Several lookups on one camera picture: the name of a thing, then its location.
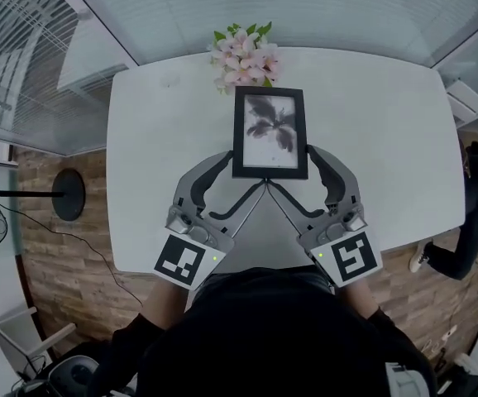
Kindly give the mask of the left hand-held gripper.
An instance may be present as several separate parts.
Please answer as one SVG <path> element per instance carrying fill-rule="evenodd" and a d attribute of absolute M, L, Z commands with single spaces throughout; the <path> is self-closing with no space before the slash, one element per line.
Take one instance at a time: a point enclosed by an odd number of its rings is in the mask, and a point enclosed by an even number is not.
<path fill-rule="evenodd" d="M 210 212 L 208 219 L 212 225 L 196 217 L 206 208 L 205 193 L 232 156 L 232 151 L 210 156 L 180 178 L 165 227 L 155 235 L 161 250 L 152 259 L 153 274 L 195 290 L 233 249 L 233 238 L 265 194 L 264 179 L 253 184 L 227 212 Z"/>

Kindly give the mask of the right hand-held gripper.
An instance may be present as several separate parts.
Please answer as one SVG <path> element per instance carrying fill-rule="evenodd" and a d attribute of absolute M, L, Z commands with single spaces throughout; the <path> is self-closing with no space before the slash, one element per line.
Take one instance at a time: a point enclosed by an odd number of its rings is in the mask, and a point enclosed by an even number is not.
<path fill-rule="evenodd" d="M 338 288 L 380 270 L 383 262 L 375 236 L 364 219 L 356 176 L 333 154 L 307 145 L 322 185 L 324 209 L 307 210 L 281 184 L 266 181 L 271 198 L 300 235 L 299 245 Z"/>

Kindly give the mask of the black picture frame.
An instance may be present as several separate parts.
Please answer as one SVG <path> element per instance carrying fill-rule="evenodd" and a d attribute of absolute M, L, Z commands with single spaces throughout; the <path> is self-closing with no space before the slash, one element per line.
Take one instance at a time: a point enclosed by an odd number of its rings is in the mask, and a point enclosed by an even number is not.
<path fill-rule="evenodd" d="M 236 87 L 232 152 L 234 178 L 306 180 L 303 91 Z"/>

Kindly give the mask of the person's right forearm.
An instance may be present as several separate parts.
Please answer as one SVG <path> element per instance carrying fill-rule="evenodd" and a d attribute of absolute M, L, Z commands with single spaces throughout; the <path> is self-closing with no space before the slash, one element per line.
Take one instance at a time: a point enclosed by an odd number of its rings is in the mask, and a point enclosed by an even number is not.
<path fill-rule="evenodd" d="M 362 278 L 349 285 L 341 287 L 338 295 L 363 318 L 374 315 L 380 306 L 377 304 L 366 278 Z"/>

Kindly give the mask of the person's left forearm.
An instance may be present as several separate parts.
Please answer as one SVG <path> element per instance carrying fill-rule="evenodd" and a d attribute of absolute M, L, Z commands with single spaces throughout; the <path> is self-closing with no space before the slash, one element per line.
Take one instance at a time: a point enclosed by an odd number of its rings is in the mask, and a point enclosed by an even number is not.
<path fill-rule="evenodd" d="M 158 278 L 153 283 L 140 314 L 158 328 L 166 330 L 183 317 L 188 297 L 187 289 Z"/>

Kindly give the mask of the pink flower bouquet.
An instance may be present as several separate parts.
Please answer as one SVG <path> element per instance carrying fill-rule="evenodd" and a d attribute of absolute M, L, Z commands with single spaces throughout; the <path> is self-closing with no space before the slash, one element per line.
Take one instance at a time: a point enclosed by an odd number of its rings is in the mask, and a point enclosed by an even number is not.
<path fill-rule="evenodd" d="M 280 76 L 277 44 L 268 40 L 272 23 L 244 28 L 236 23 L 215 31 L 208 47 L 210 64 L 219 70 L 214 84 L 219 93 L 230 94 L 237 86 L 271 88 Z"/>

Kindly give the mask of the black standing fan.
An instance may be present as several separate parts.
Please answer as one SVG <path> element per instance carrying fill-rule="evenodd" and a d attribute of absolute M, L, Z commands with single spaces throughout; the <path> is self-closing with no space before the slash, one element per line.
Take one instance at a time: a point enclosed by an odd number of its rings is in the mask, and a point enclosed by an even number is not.
<path fill-rule="evenodd" d="M 0 190 L 0 198 L 50 198 L 55 214 L 66 222 L 79 218 L 84 210 L 86 191 L 81 174 L 75 169 L 61 170 L 51 191 Z M 8 223 L 0 206 L 0 243 L 8 233 Z"/>

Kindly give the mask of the person's black shirt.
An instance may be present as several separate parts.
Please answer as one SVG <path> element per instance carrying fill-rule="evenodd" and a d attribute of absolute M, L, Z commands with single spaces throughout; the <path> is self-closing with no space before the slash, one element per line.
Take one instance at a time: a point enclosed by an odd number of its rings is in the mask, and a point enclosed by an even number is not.
<path fill-rule="evenodd" d="M 86 397 L 390 397 L 385 364 L 428 359 L 381 310 L 365 319 L 314 266 L 215 274 L 163 330 L 140 313 L 112 335 Z"/>

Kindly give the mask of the white vented cabinet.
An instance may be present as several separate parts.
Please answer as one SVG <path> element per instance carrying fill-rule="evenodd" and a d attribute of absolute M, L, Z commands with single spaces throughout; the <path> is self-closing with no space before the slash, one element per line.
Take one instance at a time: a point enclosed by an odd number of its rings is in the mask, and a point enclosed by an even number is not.
<path fill-rule="evenodd" d="M 125 64 L 100 67 L 76 68 L 63 67 L 60 72 L 59 81 L 56 89 L 58 91 L 82 89 L 91 84 L 104 85 L 111 81 L 114 74 L 126 70 Z"/>
<path fill-rule="evenodd" d="M 463 123 L 478 119 L 478 93 L 461 80 L 446 88 L 452 115 Z"/>

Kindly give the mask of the grey body-worn pack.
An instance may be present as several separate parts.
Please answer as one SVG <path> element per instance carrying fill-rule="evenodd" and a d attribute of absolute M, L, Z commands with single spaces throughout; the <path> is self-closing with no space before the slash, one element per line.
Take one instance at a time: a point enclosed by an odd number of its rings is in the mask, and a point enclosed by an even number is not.
<path fill-rule="evenodd" d="M 422 368 L 387 362 L 385 374 L 390 397 L 434 396 L 435 386 Z"/>

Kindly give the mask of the grey round-shelled device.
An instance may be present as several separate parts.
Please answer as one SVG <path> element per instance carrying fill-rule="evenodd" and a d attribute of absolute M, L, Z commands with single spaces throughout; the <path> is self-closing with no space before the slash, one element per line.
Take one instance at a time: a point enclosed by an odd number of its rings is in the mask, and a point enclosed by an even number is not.
<path fill-rule="evenodd" d="M 98 363 L 88 356 L 72 356 L 60 362 L 48 375 L 59 397 L 86 397 L 87 386 Z"/>

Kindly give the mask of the glass partition with blinds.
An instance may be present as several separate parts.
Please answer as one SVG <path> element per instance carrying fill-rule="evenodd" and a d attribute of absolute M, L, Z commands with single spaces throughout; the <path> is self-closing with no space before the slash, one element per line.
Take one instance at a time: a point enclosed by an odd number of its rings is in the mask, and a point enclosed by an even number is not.
<path fill-rule="evenodd" d="M 134 59 L 84 0 L 0 0 L 0 140 L 56 155 L 107 144 L 112 81 L 58 91 L 61 69 Z"/>

